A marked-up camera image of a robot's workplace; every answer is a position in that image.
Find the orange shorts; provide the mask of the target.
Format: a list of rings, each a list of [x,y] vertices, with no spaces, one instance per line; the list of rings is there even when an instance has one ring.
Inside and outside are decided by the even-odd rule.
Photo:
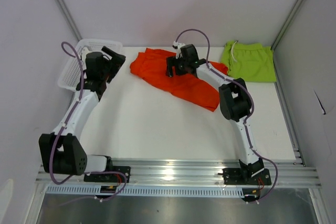
[[[147,48],[130,64],[130,72],[155,88],[214,112],[219,105],[219,93],[215,88],[189,73],[165,75],[166,59],[171,56],[175,53]]]

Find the lime green shorts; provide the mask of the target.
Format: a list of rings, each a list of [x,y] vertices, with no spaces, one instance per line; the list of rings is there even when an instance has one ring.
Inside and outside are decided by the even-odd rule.
[[[242,78],[246,82],[276,82],[273,51],[260,43],[241,44],[228,41],[224,47],[221,63],[227,68],[227,75]]]

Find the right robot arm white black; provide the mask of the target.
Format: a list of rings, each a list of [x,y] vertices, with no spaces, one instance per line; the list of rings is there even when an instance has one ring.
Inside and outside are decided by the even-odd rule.
[[[217,70],[206,59],[198,57],[194,45],[174,42],[176,55],[166,60],[166,75],[192,74],[219,92],[219,107],[223,117],[230,121],[240,150],[240,179],[251,184],[264,168],[263,160],[256,154],[254,136],[249,117],[254,109],[251,95],[243,79],[233,79]]]

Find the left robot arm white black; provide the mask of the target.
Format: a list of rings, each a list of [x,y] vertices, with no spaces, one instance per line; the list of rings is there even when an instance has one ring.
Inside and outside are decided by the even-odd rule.
[[[102,182],[114,176],[109,156],[88,155],[80,144],[80,137],[91,112],[100,102],[107,85],[125,62],[125,56],[102,47],[89,51],[82,59],[68,42],[62,42],[64,52],[75,58],[80,71],[79,82],[70,108],[49,134],[42,134],[38,144],[44,171],[57,184],[56,174],[80,176],[95,174]]]

